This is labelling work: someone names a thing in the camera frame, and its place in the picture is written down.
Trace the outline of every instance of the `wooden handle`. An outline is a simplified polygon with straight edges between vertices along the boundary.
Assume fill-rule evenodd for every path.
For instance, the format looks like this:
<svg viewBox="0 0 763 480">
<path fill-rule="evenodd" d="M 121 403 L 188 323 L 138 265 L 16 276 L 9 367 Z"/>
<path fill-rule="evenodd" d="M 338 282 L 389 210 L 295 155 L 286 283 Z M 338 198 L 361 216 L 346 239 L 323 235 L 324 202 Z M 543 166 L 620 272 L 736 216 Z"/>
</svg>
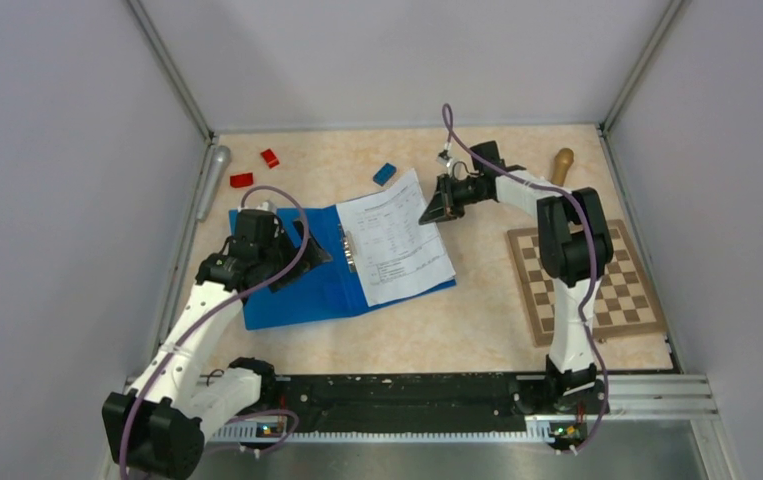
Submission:
<svg viewBox="0 0 763 480">
<path fill-rule="evenodd" d="M 564 186 L 566 181 L 566 174 L 569 171 L 569 167 L 575 161 L 575 153 L 569 148 L 562 148 L 555 155 L 555 165 L 552 169 L 552 184 L 559 187 Z"/>
</svg>

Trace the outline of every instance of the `red block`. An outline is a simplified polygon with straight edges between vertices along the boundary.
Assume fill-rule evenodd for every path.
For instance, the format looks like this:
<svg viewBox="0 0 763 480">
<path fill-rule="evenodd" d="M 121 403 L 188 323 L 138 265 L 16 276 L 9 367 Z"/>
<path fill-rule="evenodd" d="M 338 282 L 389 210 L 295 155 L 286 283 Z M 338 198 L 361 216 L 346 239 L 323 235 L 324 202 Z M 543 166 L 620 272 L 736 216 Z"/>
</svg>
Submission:
<svg viewBox="0 0 763 480">
<path fill-rule="evenodd" d="M 263 160 L 269 168 L 276 167 L 280 164 L 278 157 L 275 156 L 275 152 L 273 152 L 271 148 L 267 148 L 260 152 L 260 156 L 263 157 Z"/>
<path fill-rule="evenodd" d="M 254 175 L 251 172 L 231 175 L 231 186 L 234 188 L 250 187 L 252 185 L 254 185 Z"/>
</svg>

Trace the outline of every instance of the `white wall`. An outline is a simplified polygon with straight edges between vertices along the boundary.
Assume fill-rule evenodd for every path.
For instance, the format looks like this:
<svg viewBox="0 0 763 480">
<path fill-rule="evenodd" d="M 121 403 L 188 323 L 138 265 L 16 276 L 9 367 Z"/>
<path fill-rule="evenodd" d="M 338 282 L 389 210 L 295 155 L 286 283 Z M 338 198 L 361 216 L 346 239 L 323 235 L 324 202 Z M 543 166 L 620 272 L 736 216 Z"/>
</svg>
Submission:
<svg viewBox="0 0 763 480">
<path fill-rule="evenodd" d="M 601 121 L 668 0 L 146 0 L 217 131 Z"/>
<path fill-rule="evenodd" d="M 682 356 L 763 479 L 763 2 L 692 2 L 614 141 Z"/>
<path fill-rule="evenodd" d="M 122 1 L 0 0 L 0 479 L 95 474 L 202 149 Z"/>
</svg>

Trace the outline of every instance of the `gray floor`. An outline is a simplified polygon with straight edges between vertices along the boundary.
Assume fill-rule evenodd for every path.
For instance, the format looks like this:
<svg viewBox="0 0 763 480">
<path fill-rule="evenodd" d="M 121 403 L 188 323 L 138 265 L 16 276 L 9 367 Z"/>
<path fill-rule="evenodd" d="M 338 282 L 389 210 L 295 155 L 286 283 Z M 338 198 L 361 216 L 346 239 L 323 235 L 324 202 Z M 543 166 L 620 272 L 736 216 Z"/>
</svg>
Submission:
<svg viewBox="0 0 763 480">
<path fill-rule="evenodd" d="M 216 453 L 192 478 L 250 480 L 678 479 L 703 480 L 688 422 L 610 422 L 578 457 L 544 455 L 531 444 L 287 445 L 255 461 Z"/>
</svg>

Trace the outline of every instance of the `wooden chessboard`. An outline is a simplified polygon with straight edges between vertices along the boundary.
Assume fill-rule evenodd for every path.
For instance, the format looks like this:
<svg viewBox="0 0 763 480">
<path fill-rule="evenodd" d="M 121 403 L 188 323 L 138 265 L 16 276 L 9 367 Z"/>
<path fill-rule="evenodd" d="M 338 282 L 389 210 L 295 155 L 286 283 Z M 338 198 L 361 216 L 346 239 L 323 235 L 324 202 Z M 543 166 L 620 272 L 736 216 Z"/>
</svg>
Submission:
<svg viewBox="0 0 763 480">
<path fill-rule="evenodd" d="M 622 220 L 609 220 L 614 259 L 596 293 L 596 339 L 665 332 L 666 320 Z M 540 265 L 537 228 L 508 232 L 511 254 L 534 345 L 551 345 L 555 330 L 555 287 Z"/>
</svg>

